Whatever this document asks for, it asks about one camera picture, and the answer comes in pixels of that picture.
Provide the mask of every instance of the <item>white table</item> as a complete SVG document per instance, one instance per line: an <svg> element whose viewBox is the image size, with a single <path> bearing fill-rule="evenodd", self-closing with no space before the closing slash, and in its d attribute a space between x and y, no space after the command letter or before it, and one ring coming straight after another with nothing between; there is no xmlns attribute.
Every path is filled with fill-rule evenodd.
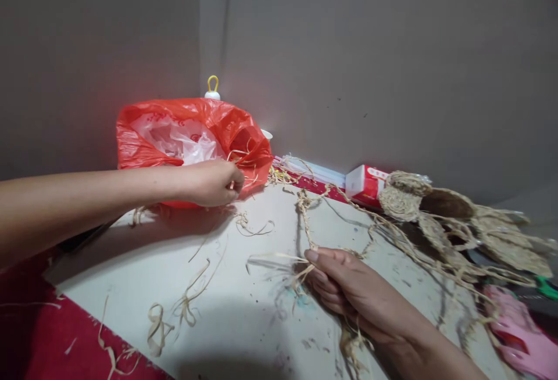
<svg viewBox="0 0 558 380"><path fill-rule="evenodd" d="M296 196L281 186L267 187L246 202L236 203L238 212L246 212L253 231L268 220L275 223L271 233L252 237L242 236L235 219L217 210L175 211L170 219L143 216L135 228L129 226L132 214L128 213L102 238L64 257L45 276L97 319L109 295L106 326L148 358L146 337L151 323L147 312L154 302L163 305L163 320L176 329L168 336L162 355L152 360L175 378L349 378L338 348L338 321L312 298L296 298L289 288L292 262L270 257L284 266L250 266L250 274L246 270L252 254L297 255L299 247L307 249L295 204ZM350 205L322 201L309 210L309 217L313 239L321 246L362 250L369 241L369 217ZM217 221L205 245L188 263ZM209 279L225 247L215 277L192 302L196 325L191 328L183 323L179 328L178 318L170 312L172 305L206 258L211 264L202 278ZM429 320L438 321L441 309L450 302L442 286L453 291L453 282L425 272L380 236L375 237L366 262ZM459 301L465 308L454 308L445 329L455 343L456 324L463 325L466 314L476 315L468 292L459 289ZM179 333L176 341L175 332ZM482 327L475 329L471 350L490 379L506 379ZM368 361L372 378L387 378L372 355L363 354L362 361Z"/></svg>

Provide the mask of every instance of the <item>green handle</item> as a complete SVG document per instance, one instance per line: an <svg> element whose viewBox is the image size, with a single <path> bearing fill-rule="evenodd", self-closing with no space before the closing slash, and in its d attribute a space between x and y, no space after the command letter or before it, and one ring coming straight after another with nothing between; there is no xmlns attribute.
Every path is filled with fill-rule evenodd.
<svg viewBox="0 0 558 380"><path fill-rule="evenodd" d="M551 300L558 300L558 290L556 290L552 284L549 282L549 278L545 277L535 277L536 283L538 284L537 290L540 294L548 297Z"/></svg>

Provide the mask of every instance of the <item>red box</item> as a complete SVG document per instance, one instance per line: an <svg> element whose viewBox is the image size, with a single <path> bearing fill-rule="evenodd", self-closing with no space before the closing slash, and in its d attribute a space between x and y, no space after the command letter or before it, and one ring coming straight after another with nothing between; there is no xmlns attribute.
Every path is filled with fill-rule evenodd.
<svg viewBox="0 0 558 380"><path fill-rule="evenodd" d="M378 195L389 174L368 165L361 165L345 177L345 192L356 203L381 209Z"/></svg>

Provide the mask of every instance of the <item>white plastic bag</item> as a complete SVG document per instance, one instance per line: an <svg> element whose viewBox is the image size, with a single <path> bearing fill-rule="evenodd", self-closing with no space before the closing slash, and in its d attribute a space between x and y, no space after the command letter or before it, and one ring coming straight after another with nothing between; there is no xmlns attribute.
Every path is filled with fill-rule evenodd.
<svg viewBox="0 0 558 380"><path fill-rule="evenodd" d="M174 121L170 116L144 114L131 123L132 128L167 156L191 165L226 156L223 148L203 124L195 120Z"/></svg>

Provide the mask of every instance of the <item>woven straw circle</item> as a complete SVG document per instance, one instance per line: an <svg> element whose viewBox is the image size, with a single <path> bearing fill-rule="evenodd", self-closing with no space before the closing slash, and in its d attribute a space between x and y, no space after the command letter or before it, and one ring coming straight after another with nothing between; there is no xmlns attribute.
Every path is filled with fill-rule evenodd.
<svg viewBox="0 0 558 380"><path fill-rule="evenodd" d="M454 268L471 267L469 261L453 249L452 243L446 236L442 225L440 225L435 218L429 216L427 213L420 213L418 217L418 226L420 227L424 237L428 239L432 246L440 253L446 264L450 264ZM464 274L463 279L470 283L478 281L476 277L470 274Z"/></svg>
<svg viewBox="0 0 558 380"><path fill-rule="evenodd" d="M384 213L399 221L416 221L421 197L388 185L378 196Z"/></svg>
<svg viewBox="0 0 558 380"><path fill-rule="evenodd" d="M439 216L461 219L469 219L475 215L475 205L470 199L446 188L433 188L423 198L420 209Z"/></svg>
<svg viewBox="0 0 558 380"><path fill-rule="evenodd" d="M491 210L475 217L471 223L479 233L482 250L494 260L516 270L552 277L546 260L532 251L530 242L507 215Z"/></svg>
<svg viewBox="0 0 558 380"><path fill-rule="evenodd" d="M425 181L422 175L394 171L388 176L386 182L401 191L419 197L424 197L432 192L432 186Z"/></svg>

